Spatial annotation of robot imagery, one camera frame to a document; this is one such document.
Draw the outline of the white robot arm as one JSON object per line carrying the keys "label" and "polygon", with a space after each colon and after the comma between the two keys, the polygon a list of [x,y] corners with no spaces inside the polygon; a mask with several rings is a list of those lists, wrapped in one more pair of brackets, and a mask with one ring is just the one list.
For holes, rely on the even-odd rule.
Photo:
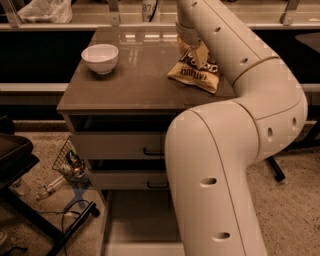
{"label": "white robot arm", "polygon": [[178,28],[195,31],[235,92],[179,114],[166,134],[185,256],[267,256],[246,170],[297,138],[306,96],[279,55],[221,0],[177,0],[177,7]]}

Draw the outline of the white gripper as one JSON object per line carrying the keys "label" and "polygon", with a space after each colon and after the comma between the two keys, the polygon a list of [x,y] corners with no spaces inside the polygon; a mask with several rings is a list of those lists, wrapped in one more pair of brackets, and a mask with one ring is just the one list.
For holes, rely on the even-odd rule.
{"label": "white gripper", "polygon": [[176,31],[181,40],[187,45],[198,45],[201,38],[194,28],[185,27],[178,20],[175,21]]}

